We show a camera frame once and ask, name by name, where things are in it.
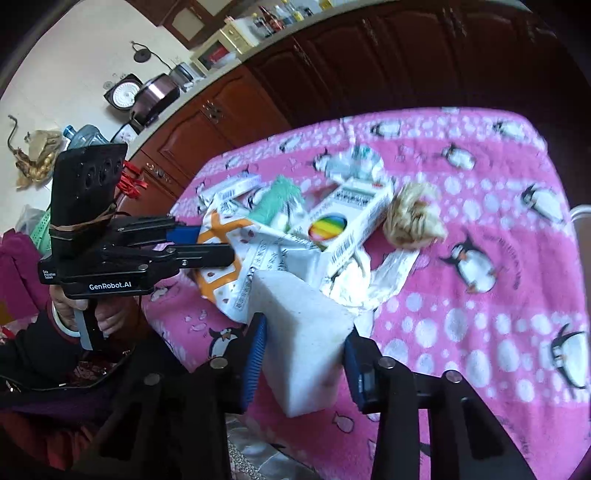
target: sleeve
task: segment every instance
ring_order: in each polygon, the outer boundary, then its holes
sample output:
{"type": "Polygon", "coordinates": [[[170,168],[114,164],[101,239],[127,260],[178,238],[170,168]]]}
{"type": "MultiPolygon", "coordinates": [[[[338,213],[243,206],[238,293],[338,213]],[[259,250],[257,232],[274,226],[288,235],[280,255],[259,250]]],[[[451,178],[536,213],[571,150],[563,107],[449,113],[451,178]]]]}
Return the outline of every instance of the sleeve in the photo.
{"type": "Polygon", "coordinates": [[[0,346],[0,377],[27,388],[50,388],[76,368],[85,351],[78,338],[58,328],[51,308],[48,302],[35,323],[0,346]]]}

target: metal screw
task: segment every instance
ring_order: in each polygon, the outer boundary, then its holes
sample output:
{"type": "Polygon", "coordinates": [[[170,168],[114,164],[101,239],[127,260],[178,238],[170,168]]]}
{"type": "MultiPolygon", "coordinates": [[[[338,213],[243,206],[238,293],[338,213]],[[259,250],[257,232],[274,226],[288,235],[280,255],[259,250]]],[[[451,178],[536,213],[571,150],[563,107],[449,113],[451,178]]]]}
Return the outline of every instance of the metal screw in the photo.
{"type": "Polygon", "coordinates": [[[226,360],[222,356],[217,356],[216,358],[212,358],[209,361],[209,366],[215,370],[221,370],[222,368],[226,368],[228,365],[228,360],[226,360]]]}
{"type": "Polygon", "coordinates": [[[144,377],[144,384],[153,387],[160,383],[162,377],[159,374],[148,374],[144,377]]]}
{"type": "Polygon", "coordinates": [[[452,383],[459,383],[462,381],[462,374],[456,370],[448,370],[445,373],[445,378],[447,378],[452,383]]]}
{"type": "Polygon", "coordinates": [[[378,365],[383,368],[394,368],[396,366],[396,360],[391,356],[383,356],[378,360],[378,365]]]}

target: green basket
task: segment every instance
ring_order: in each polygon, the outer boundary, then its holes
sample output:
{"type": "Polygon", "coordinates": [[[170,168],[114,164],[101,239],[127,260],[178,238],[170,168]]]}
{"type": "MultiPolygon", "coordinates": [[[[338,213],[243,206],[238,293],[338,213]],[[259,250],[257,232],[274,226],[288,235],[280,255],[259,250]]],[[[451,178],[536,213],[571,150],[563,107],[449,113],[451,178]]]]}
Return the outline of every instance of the green basket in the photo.
{"type": "Polygon", "coordinates": [[[31,232],[31,240],[37,247],[39,253],[45,256],[51,252],[51,237],[49,236],[49,224],[51,223],[51,209],[48,208],[45,214],[39,220],[37,226],[31,232]]]}

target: crumpled paper bag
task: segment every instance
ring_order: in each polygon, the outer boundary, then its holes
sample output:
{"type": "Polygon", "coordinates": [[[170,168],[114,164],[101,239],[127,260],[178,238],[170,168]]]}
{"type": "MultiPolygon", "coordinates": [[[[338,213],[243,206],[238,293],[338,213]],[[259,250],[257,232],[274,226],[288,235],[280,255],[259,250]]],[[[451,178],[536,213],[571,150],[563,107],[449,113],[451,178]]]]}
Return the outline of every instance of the crumpled paper bag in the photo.
{"type": "Polygon", "coordinates": [[[384,235],[394,247],[419,249],[447,238],[445,225],[423,197],[436,199],[437,188],[430,183],[407,183],[388,207],[384,235]]]}

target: power cord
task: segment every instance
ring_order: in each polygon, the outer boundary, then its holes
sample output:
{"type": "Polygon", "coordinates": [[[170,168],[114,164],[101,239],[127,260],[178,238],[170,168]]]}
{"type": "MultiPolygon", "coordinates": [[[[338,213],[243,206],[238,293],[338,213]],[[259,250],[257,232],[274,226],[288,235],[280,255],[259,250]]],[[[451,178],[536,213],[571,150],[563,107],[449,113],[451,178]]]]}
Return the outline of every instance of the power cord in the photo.
{"type": "Polygon", "coordinates": [[[160,62],[162,62],[162,64],[166,65],[171,72],[173,71],[173,68],[168,63],[166,63],[162,58],[160,58],[160,55],[158,55],[157,53],[154,53],[146,45],[142,45],[141,43],[137,43],[137,42],[135,42],[135,41],[132,40],[131,41],[131,48],[133,48],[136,53],[139,52],[139,50],[137,50],[135,48],[136,45],[138,47],[142,47],[142,48],[145,48],[146,50],[148,50],[150,52],[150,54],[154,55],[154,57],[156,57],[157,59],[159,59],[160,62]]]}

